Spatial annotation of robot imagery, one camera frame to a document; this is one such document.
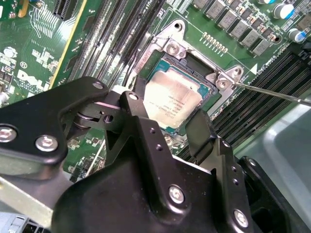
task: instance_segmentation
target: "silver screw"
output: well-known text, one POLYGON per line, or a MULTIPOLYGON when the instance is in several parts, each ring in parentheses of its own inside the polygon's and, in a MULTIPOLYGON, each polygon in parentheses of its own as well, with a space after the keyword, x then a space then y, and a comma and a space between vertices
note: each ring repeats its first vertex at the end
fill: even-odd
POLYGON ((103 86, 100 83, 93 83, 93 86, 97 89, 103 89, 103 86))
POLYGON ((175 43, 170 43, 167 46, 167 53, 172 56, 177 55, 179 53, 179 45, 175 43))
POLYGON ((11 142, 17 136, 15 130, 7 126, 0 126, 0 142, 11 142))
POLYGON ((234 217, 237 220, 237 222, 239 223, 239 225, 241 227, 248 227, 248 221, 246 216, 242 213, 242 211, 240 210, 235 210, 234 211, 234 217))
POLYGON ((223 141, 223 144, 224 144, 226 147, 230 147, 230 145, 229 145, 226 141, 223 141))
POLYGON ((56 150, 56 148, 58 147, 58 142, 53 136, 43 135, 35 141, 35 146, 40 151, 51 152, 56 150))
POLYGON ((185 196, 180 188, 171 186, 169 189, 170 198, 177 204, 181 204, 185 200, 185 196))
POLYGON ((132 99, 132 100, 138 100, 138 97, 136 95, 134 95, 133 93, 128 94, 128 96, 132 99))
POLYGON ((248 161, 249 161, 249 163, 250 163, 251 165, 256 166, 256 163, 255 163, 255 161, 254 161, 254 160, 249 159, 248 161))

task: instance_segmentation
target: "electronic component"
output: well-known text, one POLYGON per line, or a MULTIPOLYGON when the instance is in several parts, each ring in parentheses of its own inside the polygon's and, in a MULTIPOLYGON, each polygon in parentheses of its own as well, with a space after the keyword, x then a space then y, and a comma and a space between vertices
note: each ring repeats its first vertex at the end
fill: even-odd
POLYGON ((260 43, 252 50, 257 56, 261 56, 263 52, 270 46, 270 43, 266 40, 260 41, 260 43))
POLYGON ((294 6, 280 3, 273 9, 274 18, 289 19, 294 14, 294 6))
POLYGON ((63 21, 72 17, 78 0, 57 0, 53 14, 63 21))
POLYGON ((247 23, 243 20, 241 20, 231 31, 231 35, 235 38, 239 39, 245 31, 248 29, 247 23))
POLYGON ((95 16, 87 17, 86 23, 85 23, 85 25, 83 27, 83 31, 88 31, 91 28, 91 26, 92 26, 92 24, 94 22, 94 19, 95 19, 95 16))
POLYGON ((91 166, 92 161, 90 161, 89 159, 85 159, 83 162, 83 170, 88 170, 91 166))
POLYGON ((263 33, 262 33, 262 36, 264 38, 268 38, 268 36, 270 36, 270 34, 273 32, 273 29, 272 28, 267 28, 263 33))
POLYGON ((288 38, 290 38, 293 42, 301 43, 307 38, 307 34, 304 31, 293 28, 288 32, 288 38))
POLYGON ((3 80, 7 81, 8 83, 11 83, 12 81, 12 75, 5 73, 3 80))
POLYGON ((195 8, 202 10, 208 2, 210 2, 210 0, 193 0, 192 4, 195 8))
POLYGON ((240 3, 241 0, 233 0, 232 3, 230 4, 230 8, 232 10, 236 10, 240 3))
POLYGON ((236 18, 237 15, 229 10, 222 18, 222 20, 219 22, 219 26, 221 26, 224 29, 228 29, 236 18))
POLYGON ((0 106, 9 100, 9 96, 5 92, 0 93, 0 106))
POLYGON ((76 63, 77 59, 78 59, 78 56, 77 56, 77 55, 73 56, 73 57, 68 61, 65 71, 67 71, 67 70, 73 68, 73 66, 74 66, 74 64, 76 63))
POLYGON ((241 15, 241 18, 244 20, 247 20, 248 17, 253 13, 253 11, 249 8, 246 8, 243 14, 241 15))
POLYGON ((252 24, 252 28, 257 30, 257 28, 263 23, 261 18, 257 18, 255 22, 252 24))
POLYGON ((216 19, 224 9, 225 3, 220 0, 215 0, 205 14, 211 19, 216 19))
POLYGON ((301 30, 311 27, 311 14, 304 16, 297 25, 301 30))
POLYGON ((4 75, 5 75, 5 73, 3 71, 0 71, 0 80, 4 79, 4 75))
POLYGON ((276 0, 257 0, 257 2, 259 4, 272 4, 274 3, 276 0))
POLYGON ((208 86, 162 59, 146 85, 144 105, 150 119, 174 133, 209 96, 208 86))
POLYGON ((259 34, 255 30, 251 30, 241 43, 246 47, 251 47, 254 42, 259 38, 259 34))

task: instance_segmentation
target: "black dimm slot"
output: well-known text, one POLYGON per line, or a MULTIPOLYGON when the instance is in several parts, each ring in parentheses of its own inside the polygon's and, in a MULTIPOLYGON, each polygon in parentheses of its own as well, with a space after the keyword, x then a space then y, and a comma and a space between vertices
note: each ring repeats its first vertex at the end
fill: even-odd
POLYGON ((77 60, 77 62, 75 63, 75 65, 72 68, 68 82, 77 78, 76 75, 77 75, 79 70, 81 70, 79 77, 81 77, 81 75, 83 74, 83 72, 86 68, 86 64, 88 63, 89 58, 91 57, 92 53, 95 50, 95 47, 93 47, 90 54, 87 55, 87 59, 84 60, 84 57, 86 56, 86 52, 88 50, 88 47, 90 46, 89 43, 92 40, 92 37, 94 36, 97 29, 100 28, 99 35, 101 35, 103 33, 103 31, 106 29, 106 26, 108 24, 107 20, 104 20, 103 24, 101 24, 100 22, 101 22, 101 19, 105 16, 107 10, 109 10, 109 8, 108 8, 109 3, 110 3, 110 0, 103 0, 101 6, 99 7, 99 10, 98 10, 99 14, 96 15, 95 23, 92 25, 92 27, 88 33, 88 36, 84 40, 81 52, 78 55, 79 59, 77 60))
POLYGON ((101 53, 103 52, 104 45, 107 43, 108 39, 110 38, 111 34, 113 33, 116 25, 120 22, 123 12, 128 4, 128 0, 122 0, 118 1, 117 7, 112 12, 112 17, 110 18, 110 21, 108 22, 108 28, 105 30, 105 32, 102 34, 101 38, 99 39, 98 45, 102 45, 102 49, 96 49, 94 54, 92 55, 90 61, 87 64, 86 70, 83 73, 83 76, 92 76, 92 71, 94 68, 94 64, 96 61, 98 61, 101 53))
MULTIPOLYGON (((285 85, 280 85, 279 88, 276 89, 275 91, 281 92, 281 93, 288 93, 291 95, 292 88, 295 87, 295 84, 294 84, 295 82, 301 82, 301 80, 297 78, 290 83, 287 83, 285 85)), ((247 131, 250 125, 254 124, 258 116, 264 116, 266 112, 271 111, 271 106, 273 106, 276 102, 279 101, 278 98, 263 95, 263 94, 259 95, 259 99, 261 99, 260 105, 256 104, 256 108, 252 108, 247 112, 247 114, 249 115, 249 118, 246 122, 240 122, 239 124, 234 123, 232 124, 234 127, 232 127, 230 130, 220 132, 220 134, 226 137, 226 140, 233 142, 234 139, 239 137, 240 134, 243 134, 245 131, 247 131)))
MULTIPOLYGON (((116 66, 115 72, 112 74, 112 82, 110 83, 111 86, 115 85, 118 81, 118 77, 120 74, 124 72, 125 67, 130 62, 130 59, 134 56, 135 52, 137 51, 140 43, 144 39, 145 34, 150 29, 152 22, 154 22, 156 16, 158 15, 159 11, 162 9, 165 0, 156 0, 151 3, 149 6, 148 12, 145 17, 143 17, 140 25, 138 26, 138 30, 133 35, 131 41, 126 48, 124 49, 124 53, 122 54, 118 65, 116 66)), ((124 79, 122 85, 126 84, 127 80, 124 79)))
POLYGON ((100 71, 98 72, 98 75, 96 75, 99 80, 103 80, 104 75, 108 72, 108 69, 110 68, 114 58, 121 50, 122 46, 124 45, 125 41, 127 40, 128 36, 130 35, 137 22, 141 19, 141 11, 144 9, 146 4, 146 1, 139 1, 137 4, 135 4, 134 11, 132 11, 129 16, 130 22, 126 22, 126 27, 123 28, 121 32, 121 37, 118 38, 115 46, 111 49, 112 55, 108 57, 108 59, 104 62, 100 71))
MULTIPOLYGON (((298 66, 296 66, 296 64, 294 64, 293 66, 291 66, 291 70, 290 72, 288 72, 286 74, 286 76, 284 76, 284 78, 278 78, 276 80, 270 80, 270 82, 272 82, 269 85, 269 90, 272 91, 280 91, 280 92, 284 92, 285 90, 280 89, 279 87, 283 85, 284 82, 287 81, 287 79, 292 76, 297 70, 298 70, 298 66)), ((250 100, 252 102, 252 104, 250 106, 248 106, 247 108, 245 108, 244 110, 242 110, 241 112, 236 112, 235 116, 231 115, 230 116, 230 125, 236 125, 239 124, 240 121, 243 121, 244 117, 246 117, 246 115, 252 111, 253 109, 257 108, 259 105, 261 105, 261 103, 264 101, 264 98, 262 98, 262 95, 260 93, 254 93, 254 95, 250 98, 250 100)), ((227 135, 227 131, 229 131, 230 128, 228 127, 228 125, 226 125, 226 127, 222 128, 218 128, 217 131, 221 131, 224 135, 227 135)))
MULTIPOLYGON (((285 67, 289 62, 292 61, 294 56, 285 57, 281 59, 281 61, 277 61, 276 69, 272 69, 263 77, 257 77, 251 85, 263 88, 267 83, 271 80, 269 77, 274 77, 277 75, 283 67, 285 67)), ((225 125, 229 120, 232 114, 241 109, 245 104, 250 100, 250 98, 255 95, 256 92, 243 90, 240 95, 228 106, 224 109, 224 111, 213 121, 213 125, 215 129, 219 129, 221 126, 225 125)))

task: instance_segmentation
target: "black mechanical bracket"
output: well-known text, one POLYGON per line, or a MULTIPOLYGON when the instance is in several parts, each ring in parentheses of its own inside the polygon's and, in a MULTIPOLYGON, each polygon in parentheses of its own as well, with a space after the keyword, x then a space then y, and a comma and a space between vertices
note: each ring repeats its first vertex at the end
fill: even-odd
POLYGON ((0 200, 53 233, 266 232, 206 113, 186 132, 211 172, 172 157, 135 90, 109 92, 84 77, 0 109, 0 200), (67 140, 90 128, 105 129, 106 167, 72 184, 62 176, 67 140))

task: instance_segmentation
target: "expansion slot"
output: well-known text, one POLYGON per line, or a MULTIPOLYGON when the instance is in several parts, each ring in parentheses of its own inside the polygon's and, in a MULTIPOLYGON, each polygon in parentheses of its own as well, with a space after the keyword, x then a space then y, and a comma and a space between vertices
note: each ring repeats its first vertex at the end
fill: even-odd
POLYGON ((89 55, 89 62, 86 64, 86 68, 85 71, 83 72, 82 76, 93 76, 94 73, 94 67, 96 67, 96 62, 98 61, 100 55, 102 54, 106 43, 108 42, 108 39, 111 37, 111 35, 113 34, 113 31, 115 30, 117 24, 119 22, 121 22, 123 15, 124 15, 124 10, 128 4, 128 0, 122 0, 122 1, 118 1, 118 4, 116 7, 114 7, 112 13, 111 13, 111 18, 109 19, 108 22, 108 27, 107 29, 104 31, 103 35, 101 36, 99 42, 97 43, 97 48, 94 51, 94 53, 92 53, 92 55, 89 55))
POLYGON ((74 65, 72 72, 70 74, 70 77, 68 81, 74 80, 77 76, 81 77, 81 75, 84 73, 86 69, 86 65, 88 64, 89 60, 91 59, 90 54, 94 53, 94 50, 96 47, 94 44, 99 41, 100 37, 104 33, 107 25, 108 20, 112 14, 112 9, 114 9, 116 3, 111 2, 110 0, 103 0, 100 8, 99 8, 99 14, 97 14, 95 22, 86 37, 82 51, 79 55, 79 60, 74 65))
POLYGON ((103 80, 106 73, 108 72, 108 69, 110 68, 114 58, 119 54, 120 50, 124 46, 124 43, 130 36, 132 30, 135 29, 139 21, 141 20, 141 17, 143 17, 143 9, 145 7, 147 2, 145 1, 139 1, 135 7, 134 11, 130 14, 130 21, 126 23, 126 27, 124 27, 121 31, 121 36, 118 38, 115 46, 111 49, 112 54, 108 55, 108 59, 104 62, 104 64, 101 66, 99 72, 97 72, 97 77, 100 77, 100 80, 103 80))

